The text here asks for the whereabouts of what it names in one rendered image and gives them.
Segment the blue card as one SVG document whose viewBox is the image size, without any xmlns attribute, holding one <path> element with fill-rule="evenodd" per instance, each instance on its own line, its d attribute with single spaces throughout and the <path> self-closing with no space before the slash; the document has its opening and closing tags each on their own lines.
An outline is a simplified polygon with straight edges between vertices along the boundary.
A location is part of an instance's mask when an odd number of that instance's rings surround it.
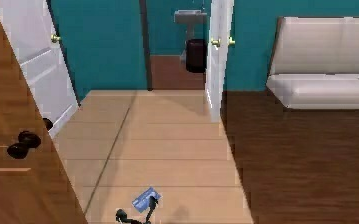
<svg viewBox="0 0 359 224">
<path fill-rule="evenodd" d="M 142 194 L 140 194 L 137 198 L 132 201 L 132 205 L 139 212 L 142 213 L 149 207 L 149 200 L 153 197 L 156 200 L 161 198 L 161 195 L 153 188 L 150 187 Z"/>
</svg>

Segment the white sofa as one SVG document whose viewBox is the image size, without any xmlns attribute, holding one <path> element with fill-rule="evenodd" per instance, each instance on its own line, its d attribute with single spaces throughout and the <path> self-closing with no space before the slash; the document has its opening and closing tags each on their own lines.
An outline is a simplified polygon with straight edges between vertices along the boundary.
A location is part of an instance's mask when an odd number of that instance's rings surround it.
<svg viewBox="0 0 359 224">
<path fill-rule="evenodd" d="M 359 17 L 280 18 L 266 87 L 290 109 L 359 109 Z"/>
</svg>

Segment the black dumbbell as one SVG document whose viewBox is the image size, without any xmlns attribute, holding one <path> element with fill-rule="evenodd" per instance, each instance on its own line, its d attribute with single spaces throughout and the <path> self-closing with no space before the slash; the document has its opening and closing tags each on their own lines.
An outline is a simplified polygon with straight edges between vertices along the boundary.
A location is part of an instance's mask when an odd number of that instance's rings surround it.
<svg viewBox="0 0 359 224">
<path fill-rule="evenodd" d="M 30 131 L 22 131 L 19 133 L 18 142 L 7 148 L 7 153 L 14 159 L 24 159 L 30 149 L 36 149 L 41 144 L 41 138 Z"/>
</svg>

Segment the white panelled room door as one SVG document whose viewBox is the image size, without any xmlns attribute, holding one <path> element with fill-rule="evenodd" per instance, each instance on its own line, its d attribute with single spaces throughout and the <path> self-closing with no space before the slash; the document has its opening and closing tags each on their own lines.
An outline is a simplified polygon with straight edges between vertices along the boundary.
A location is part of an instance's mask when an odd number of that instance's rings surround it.
<svg viewBox="0 0 359 224">
<path fill-rule="evenodd" d="M 54 137 L 78 109 L 47 0 L 0 0 L 0 21 L 42 117 Z"/>
<path fill-rule="evenodd" d="M 212 0 L 211 2 L 205 91 L 211 121 L 215 123 L 220 122 L 233 7 L 234 0 Z M 211 38 L 220 39 L 220 47 L 213 46 L 210 43 Z"/>
</svg>

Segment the brown wooden cabinet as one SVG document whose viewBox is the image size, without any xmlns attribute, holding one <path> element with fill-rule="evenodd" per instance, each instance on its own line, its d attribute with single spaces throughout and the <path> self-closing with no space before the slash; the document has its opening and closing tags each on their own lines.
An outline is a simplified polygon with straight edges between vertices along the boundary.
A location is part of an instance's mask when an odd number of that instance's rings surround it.
<svg viewBox="0 0 359 224">
<path fill-rule="evenodd" d="M 41 138 L 24 159 L 7 148 Z M 0 224 L 88 224 L 0 21 Z"/>
</svg>

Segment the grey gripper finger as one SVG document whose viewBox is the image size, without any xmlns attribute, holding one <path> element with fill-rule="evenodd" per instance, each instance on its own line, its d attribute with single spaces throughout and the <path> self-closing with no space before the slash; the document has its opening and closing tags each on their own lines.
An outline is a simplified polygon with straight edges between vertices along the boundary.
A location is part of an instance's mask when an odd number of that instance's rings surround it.
<svg viewBox="0 0 359 224">
<path fill-rule="evenodd" d="M 127 213 L 122 209 L 117 210 L 115 218 L 120 224 L 143 224 L 138 220 L 129 218 Z"/>
<path fill-rule="evenodd" d="M 154 196 L 151 196 L 149 198 L 149 211 L 146 216 L 145 224 L 151 224 L 150 218 L 154 210 L 156 209 L 157 205 L 158 205 L 158 200 Z"/>
</svg>

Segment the black waste bin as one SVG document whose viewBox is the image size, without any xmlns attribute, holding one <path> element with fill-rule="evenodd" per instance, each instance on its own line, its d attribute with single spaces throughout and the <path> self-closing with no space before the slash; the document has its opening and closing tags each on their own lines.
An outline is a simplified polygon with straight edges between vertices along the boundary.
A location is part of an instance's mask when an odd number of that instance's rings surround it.
<svg viewBox="0 0 359 224">
<path fill-rule="evenodd" d="M 186 70 L 204 73 L 206 70 L 207 48 L 204 39 L 190 39 L 186 43 Z"/>
</svg>

